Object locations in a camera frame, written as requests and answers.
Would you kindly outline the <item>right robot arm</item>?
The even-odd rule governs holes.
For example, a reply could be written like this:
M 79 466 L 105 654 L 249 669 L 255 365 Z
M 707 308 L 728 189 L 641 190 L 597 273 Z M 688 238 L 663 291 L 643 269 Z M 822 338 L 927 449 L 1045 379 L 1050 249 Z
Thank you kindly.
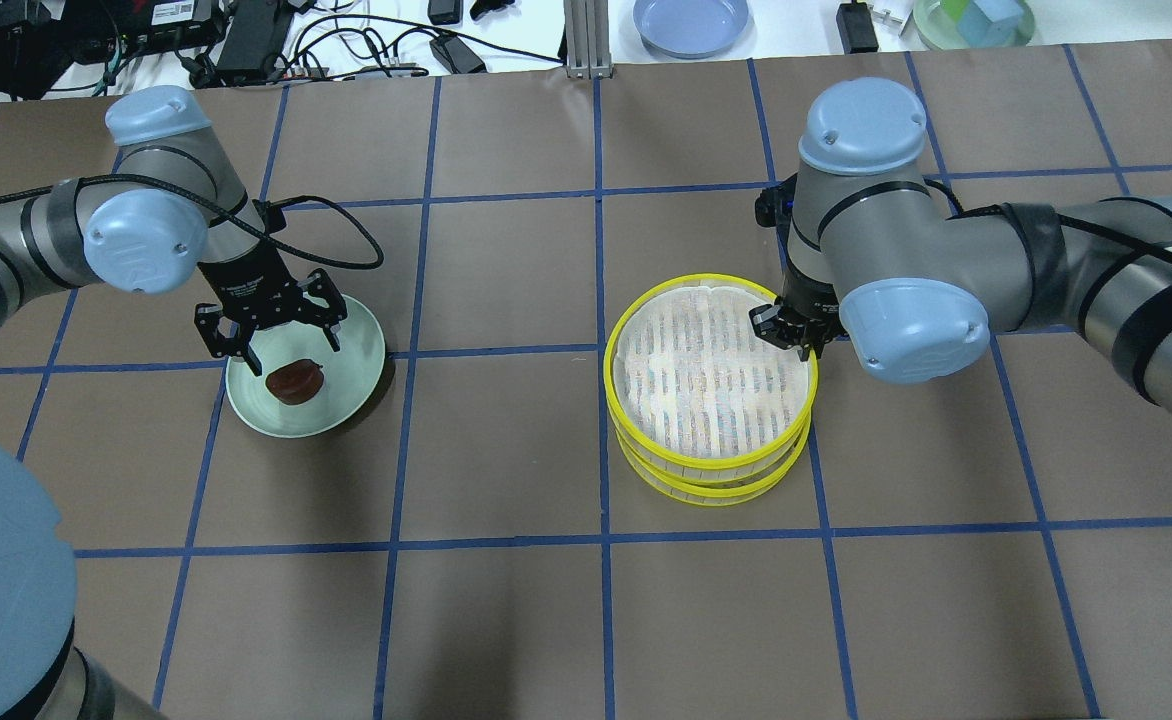
M 868 375 L 921 383 L 975 364 L 993 334 L 1067 325 L 1172 416 L 1172 197 L 946 218 L 918 169 L 926 129 L 892 79 L 815 99 L 797 174 L 756 202 L 786 252 L 781 296 L 749 314 L 756 337 L 802 356 L 849 337 Z

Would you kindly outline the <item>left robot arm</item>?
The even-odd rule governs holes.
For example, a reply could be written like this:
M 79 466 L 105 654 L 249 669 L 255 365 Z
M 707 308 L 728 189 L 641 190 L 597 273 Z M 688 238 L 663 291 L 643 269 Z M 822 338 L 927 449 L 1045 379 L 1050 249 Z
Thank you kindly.
M 193 274 L 214 291 L 196 328 L 214 356 L 263 374 L 252 340 L 302 324 L 331 349 L 347 304 L 321 270 L 285 269 L 280 222 L 248 196 L 192 91 L 156 86 L 105 111 L 118 172 L 0 197 L 0 330 L 32 300 L 105 283 L 166 293 Z M 61 516 L 0 448 L 0 719 L 156 719 L 77 643 L 77 561 Z

